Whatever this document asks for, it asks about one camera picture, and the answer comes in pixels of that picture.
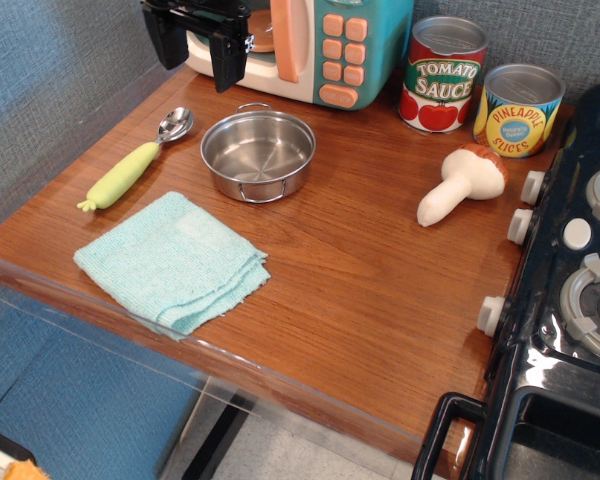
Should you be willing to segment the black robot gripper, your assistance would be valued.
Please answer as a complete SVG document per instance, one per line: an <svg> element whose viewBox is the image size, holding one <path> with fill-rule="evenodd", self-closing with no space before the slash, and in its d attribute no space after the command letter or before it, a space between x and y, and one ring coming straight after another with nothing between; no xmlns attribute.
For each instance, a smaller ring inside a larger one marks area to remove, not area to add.
<svg viewBox="0 0 600 480"><path fill-rule="evenodd" d="M158 60L166 70L188 58L189 31L210 39L218 93L244 78L253 35L248 27L251 10L242 1L141 1L141 8Z"/></svg>

